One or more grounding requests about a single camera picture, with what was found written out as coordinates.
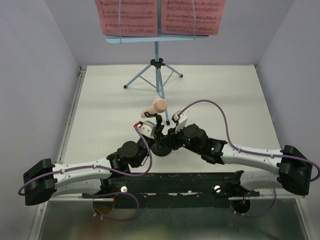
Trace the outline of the black microphone stand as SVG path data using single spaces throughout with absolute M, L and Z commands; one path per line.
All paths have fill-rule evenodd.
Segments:
M 145 111 L 143 114 L 147 118 L 155 118 L 156 121 L 156 123 L 153 123 L 150 120 L 146 120 L 142 125 L 142 134 L 154 140 L 151 151 L 159 157 L 169 155 L 172 150 L 162 142 L 164 138 L 163 129 L 165 127 L 162 116 L 158 113 L 151 114 L 148 111 Z

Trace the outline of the pink microphone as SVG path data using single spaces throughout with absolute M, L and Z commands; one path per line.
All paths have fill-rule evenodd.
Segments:
M 151 106 L 143 110 L 140 114 L 141 118 L 153 118 L 158 114 L 165 112 L 168 108 L 168 102 L 163 98 L 158 98 L 153 101 Z

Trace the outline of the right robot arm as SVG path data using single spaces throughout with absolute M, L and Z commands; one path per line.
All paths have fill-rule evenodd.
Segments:
M 171 150 L 185 148 L 201 156 L 210 164 L 243 165 L 275 175 L 275 180 L 286 191 L 298 195 L 309 194 L 312 164 L 294 146 L 284 149 L 244 149 L 225 140 L 208 137 L 196 124 L 181 130 L 170 128 L 160 141 Z

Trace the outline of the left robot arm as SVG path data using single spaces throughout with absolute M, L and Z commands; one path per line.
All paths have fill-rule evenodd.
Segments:
M 127 141 L 116 152 L 98 160 L 77 164 L 52 163 L 51 159 L 40 160 L 23 174 L 23 185 L 18 195 L 24 197 L 25 205 L 35 206 L 47 202 L 51 197 L 68 194 L 88 194 L 107 197 L 111 185 L 106 182 L 118 177 L 142 177 L 132 173 L 142 162 L 152 159 L 151 147 L 161 137 L 164 125 L 150 121 L 137 122 L 134 130 L 139 135 L 137 142 Z

